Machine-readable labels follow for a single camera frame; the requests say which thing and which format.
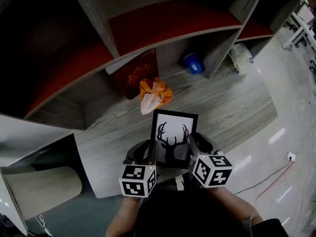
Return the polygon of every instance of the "orange plastic bag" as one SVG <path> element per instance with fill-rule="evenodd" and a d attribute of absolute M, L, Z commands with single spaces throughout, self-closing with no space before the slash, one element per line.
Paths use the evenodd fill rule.
<path fill-rule="evenodd" d="M 142 79 L 139 83 L 140 111 L 142 115 L 148 114 L 154 109 L 169 103 L 173 97 L 171 89 L 159 78 L 154 81 Z"/>

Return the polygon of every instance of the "cylindrical lamp shade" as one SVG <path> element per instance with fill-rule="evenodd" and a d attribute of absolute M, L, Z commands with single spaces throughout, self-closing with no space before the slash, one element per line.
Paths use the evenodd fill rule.
<path fill-rule="evenodd" d="M 25 220 L 46 212 L 82 191 L 78 174 L 70 167 L 5 175 Z"/>

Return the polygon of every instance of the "blue plastic cup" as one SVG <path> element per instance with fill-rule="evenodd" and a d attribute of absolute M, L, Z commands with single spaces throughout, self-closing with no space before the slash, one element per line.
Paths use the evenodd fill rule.
<path fill-rule="evenodd" d="M 198 74 L 204 71 L 198 56 L 196 53 L 190 53 L 186 55 L 183 60 L 187 64 L 187 66 L 190 68 L 193 74 Z"/>

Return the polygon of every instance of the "electrical outlet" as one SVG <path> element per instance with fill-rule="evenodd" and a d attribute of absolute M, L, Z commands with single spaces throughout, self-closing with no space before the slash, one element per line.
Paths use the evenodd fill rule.
<path fill-rule="evenodd" d="M 293 153 L 291 153 L 291 152 L 289 152 L 289 153 L 287 154 L 287 158 L 288 158 L 289 160 L 291 160 L 291 161 L 295 161 L 295 157 L 296 157 L 296 155 L 293 154 Z"/>

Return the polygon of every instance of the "wooden shelf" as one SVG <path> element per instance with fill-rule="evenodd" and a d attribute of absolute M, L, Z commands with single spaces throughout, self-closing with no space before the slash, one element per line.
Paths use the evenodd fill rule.
<path fill-rule="evenodd" d="M 238 41 L 272 37 L 274 34 L 269 29 L 253 18 L 250 18 L 238 37 Z"/>
<path fill-rule="evenodd" d="M 230 12 L 192 0 L 146 6 L 112 18 L 109 23 L 121 56 L 175 40 L 241 27 Z"/>
<path fill-rule="evenodd" d="M 69 41 L 40 66 L 42 73 L 36 80 L 25 118 L 61 90 L 112 60 L 113 57 L 96 33 Z"/>

